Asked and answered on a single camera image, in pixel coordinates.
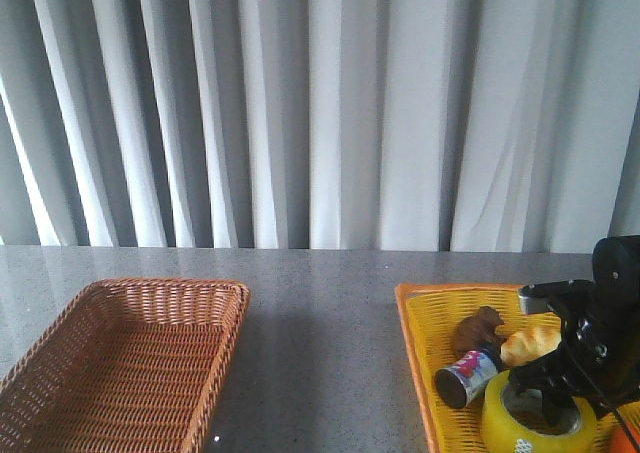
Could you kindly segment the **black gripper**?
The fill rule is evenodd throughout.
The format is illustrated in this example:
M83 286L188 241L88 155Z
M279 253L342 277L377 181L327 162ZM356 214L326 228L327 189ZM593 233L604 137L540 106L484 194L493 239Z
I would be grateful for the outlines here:
M545 422L557 426L570 397L597 413L639 400L639 303L613 297L546 297L544 309L561 319L557 348L513 368L514 390L541 391Z

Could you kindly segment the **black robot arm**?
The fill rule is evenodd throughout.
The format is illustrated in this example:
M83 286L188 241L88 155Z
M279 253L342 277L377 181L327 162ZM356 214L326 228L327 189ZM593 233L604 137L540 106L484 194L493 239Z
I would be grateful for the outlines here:
M639 400L639 237L597 242L592 280L529 284L518 291L526 315L560 319L555 350L513 368L517 392L539 390L549 401L584 398L601 417Z

